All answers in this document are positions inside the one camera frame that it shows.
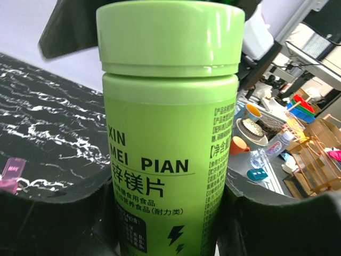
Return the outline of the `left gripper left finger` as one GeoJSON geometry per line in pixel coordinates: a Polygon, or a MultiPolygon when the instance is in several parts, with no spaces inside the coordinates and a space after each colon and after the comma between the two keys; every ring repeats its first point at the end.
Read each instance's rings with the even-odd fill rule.
{"type": "Polygon", "coordinates": [[[42,199],[1,192],[1,255],[117,255],[111,178],[42,199]]]}

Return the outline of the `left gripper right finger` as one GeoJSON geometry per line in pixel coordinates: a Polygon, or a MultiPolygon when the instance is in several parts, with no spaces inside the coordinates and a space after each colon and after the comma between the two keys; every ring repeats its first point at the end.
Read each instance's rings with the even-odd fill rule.
{"type": "Polygon", "coordinates": [[[340,255],[340,193],[298,200],[228,170],[220,255],[340,255]]]}

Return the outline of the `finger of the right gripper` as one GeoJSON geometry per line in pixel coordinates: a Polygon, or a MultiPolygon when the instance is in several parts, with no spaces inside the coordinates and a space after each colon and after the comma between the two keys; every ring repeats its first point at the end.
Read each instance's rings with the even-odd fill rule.
{"type": "Polygon", "coordinates": [[[57,1],[39,39],[39,48],[45,59],[96,47],[96,11],[101,1],[57,1]]]}

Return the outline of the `pink weekly pill organizer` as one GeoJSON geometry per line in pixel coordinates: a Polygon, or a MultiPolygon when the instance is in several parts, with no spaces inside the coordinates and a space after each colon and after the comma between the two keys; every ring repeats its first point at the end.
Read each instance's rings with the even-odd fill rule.
{"type": "Polygon", "coordinates": [[[1,189],[15,194],[18,188],[18,180],[25,168],[26,160],[11,157],[7,160],[1,175],[1,189]]]}

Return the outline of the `green pill bottle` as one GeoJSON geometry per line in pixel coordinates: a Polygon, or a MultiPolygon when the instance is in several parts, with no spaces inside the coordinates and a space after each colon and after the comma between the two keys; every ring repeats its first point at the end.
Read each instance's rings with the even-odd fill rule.
{"type": "Polygon", "coordinates": [[[97,10],[121,255],[214,255],[244,23],[206,1],[97,10]]]}

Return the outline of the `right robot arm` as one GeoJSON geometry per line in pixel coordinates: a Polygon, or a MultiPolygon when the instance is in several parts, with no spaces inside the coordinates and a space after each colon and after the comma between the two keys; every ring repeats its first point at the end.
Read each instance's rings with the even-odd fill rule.
{"type": "Polygon", "coordinates": [[[108,77],[153,94],[246,77],[277,43],[261,1],[58,1],[39,39],[46,59],[98,47],[108,77]]]}

